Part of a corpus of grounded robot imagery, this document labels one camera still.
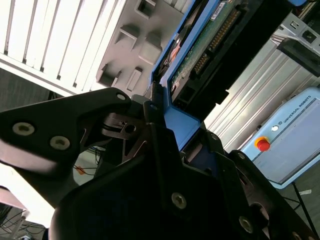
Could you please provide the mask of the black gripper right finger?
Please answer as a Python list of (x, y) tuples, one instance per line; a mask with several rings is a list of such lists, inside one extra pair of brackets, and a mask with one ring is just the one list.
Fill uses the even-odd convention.
[(186, 163), (203, 174), (191, 180), (187, 205), (201, 215), (196, 234), (213, 240), (316, 240), (249, 158), (226, 152), (219, 137), (201, 127), (186, 144)]

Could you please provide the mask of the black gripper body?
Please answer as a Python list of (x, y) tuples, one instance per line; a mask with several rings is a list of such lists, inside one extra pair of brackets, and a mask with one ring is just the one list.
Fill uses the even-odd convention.
[(196, 232), (191, 180), (203, 174), (178, 157), (140, 156), (67, 195), (55, 210), (51, 240), (213, 240)]

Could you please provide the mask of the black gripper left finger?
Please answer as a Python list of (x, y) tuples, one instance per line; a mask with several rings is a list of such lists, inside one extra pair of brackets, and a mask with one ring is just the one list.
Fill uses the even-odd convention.
[[(0, 161), (50, 205), (105, 205), (108, 199), (146, 194), (164, 199), (181, 166), (175, 135), (164, 119), (163, 88), (137, 102), (109, 87), (0, 114)], [(104, 160), (89, 182), (76, 186), (80, 153), (105, 145)]]

